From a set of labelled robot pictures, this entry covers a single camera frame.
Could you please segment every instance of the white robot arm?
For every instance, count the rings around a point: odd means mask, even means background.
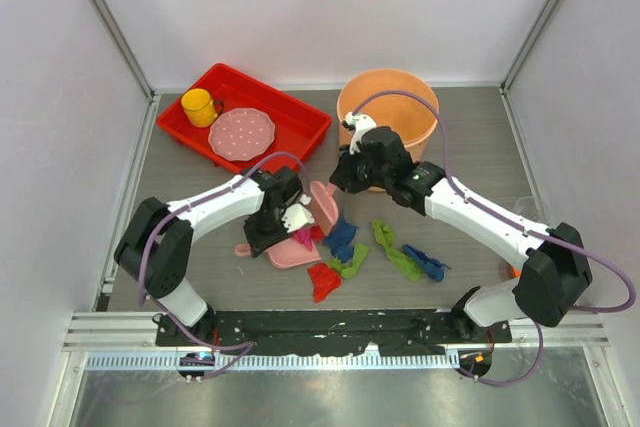
[[[178,212],[161,232],[161,242],[156,241],[152,248],[145,289],[185,326],[203,331],[203,335],[209,335],[206,320],[213,311],[185,277],[191,245],[221,225],[249,216],[244,232],[255,257],[313,223],[311,213],[298,203],[302,184],[292,170],[284,167],[274,175],[257,171],[238,185],[241,179],[235,176],[207,192],[167,204],[155,197],[146,199],[133,215],[114,255],[116,262],[137,279],[152,230],[172,212]]]
[[[340,149],[332,184],[347,193],[383,188],[399,205],[457,227],[522,271],[518,279],[476,287],[460,299],[453,311],[460,316],[461,333],[522,317],[556,326],[591,283],[586,258],[527,234],[546,232],[582,247],[580,234],[573,227],[563,223],[551,229],[520,218],[471,192],[455,178],[454,189],[441,167],[414,163],[400,137],[388,127],[376,127],[367,116],[349,114],[344,125],[352,130],[353,138],[351,145]],[[516,229],[498,216],[524,228]]]

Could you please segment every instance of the pink dustpan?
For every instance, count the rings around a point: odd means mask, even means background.
[[[333,184],[324,185],[317,180],[311,182],[311,203],[307,208],[324,235],[331,233],[340,216],[336,201],[333,200],[335,190],[336,186]]]
[[[249,244],[239,244],[235,248],[238,257],[251,255]],[[287,239],[266,250],[269,261],[276,269],[290,269],[298,265],[317,262],[321,259],[318,249],[313,245],[308,250],[303,244],[295,239]]]

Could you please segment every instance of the white dotted plate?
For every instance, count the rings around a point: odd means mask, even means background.
[[[227,160],[251,160],[267,150],[273,142],[275,130],[275,125],[264,112],[234,109],[222,114],[211,125],[209,145]]]

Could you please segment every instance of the black mounting plate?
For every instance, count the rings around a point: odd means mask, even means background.
[[[435,309],[218,311],[215,318],[217,345],[254,341],[253,355],[357,355],[370,342],[382,356],[430,355],[442,353],[441,344],[487,342],[486,331],[463,339],[451,313]],[[159,347],[192,345],[177,329],[164,330]],[[492,330],[495,343],[511,342],[507,322]]]

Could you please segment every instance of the yellow mug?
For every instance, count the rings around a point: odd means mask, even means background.
[[[215,105],[222,106],[222,102],[214,102],[211,94],[204,89],[191,89],[185,92],[180,103],[189,122],[195,127],[209,127],[222,113],[222,109],[217,112],[214,107]]]

